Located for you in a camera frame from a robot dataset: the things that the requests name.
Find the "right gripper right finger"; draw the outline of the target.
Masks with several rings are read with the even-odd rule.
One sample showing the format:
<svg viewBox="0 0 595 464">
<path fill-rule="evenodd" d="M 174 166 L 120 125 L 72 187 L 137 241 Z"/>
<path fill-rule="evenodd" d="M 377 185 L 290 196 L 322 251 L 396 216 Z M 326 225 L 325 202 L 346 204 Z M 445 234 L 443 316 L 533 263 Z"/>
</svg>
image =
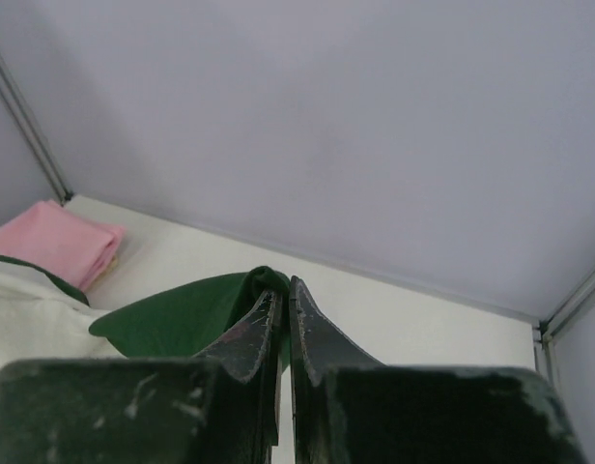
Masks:
<svg viewBox="0 0 595 464">
<path fill-rule="evenodd" d="M 582 463 L 564 406 L 516 367 L 391 366 L 356 345 L 291 281 L 299 463 Z"/>
</svg>

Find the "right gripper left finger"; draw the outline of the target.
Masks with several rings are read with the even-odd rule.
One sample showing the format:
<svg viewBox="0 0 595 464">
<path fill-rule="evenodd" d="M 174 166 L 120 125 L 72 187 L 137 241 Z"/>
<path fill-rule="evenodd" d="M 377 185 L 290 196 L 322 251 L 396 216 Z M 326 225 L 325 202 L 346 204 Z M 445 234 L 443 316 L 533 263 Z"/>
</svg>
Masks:
<svg viewBox="0 0 595 464">
<path fill-rule="evenodd" d="M 190 358 L 13 362 L 0 463 L 268 463 L 283 299 L 268 290 Z"/>
</svg>

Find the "white and green t shirt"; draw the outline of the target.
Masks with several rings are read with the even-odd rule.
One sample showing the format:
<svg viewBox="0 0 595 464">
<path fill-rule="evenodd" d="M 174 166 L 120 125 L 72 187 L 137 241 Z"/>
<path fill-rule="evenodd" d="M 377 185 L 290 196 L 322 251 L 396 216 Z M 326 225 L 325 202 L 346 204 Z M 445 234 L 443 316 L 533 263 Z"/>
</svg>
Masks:
<svg viewBox="0 0 595 464">
<path fill-rule="evenodd" d="M 266 266 L 218 275 L 115 310 L 41 268 L 0 257 L 0 368 L 30 358 L 189 357 L 289 279 Z"/>
</svg>

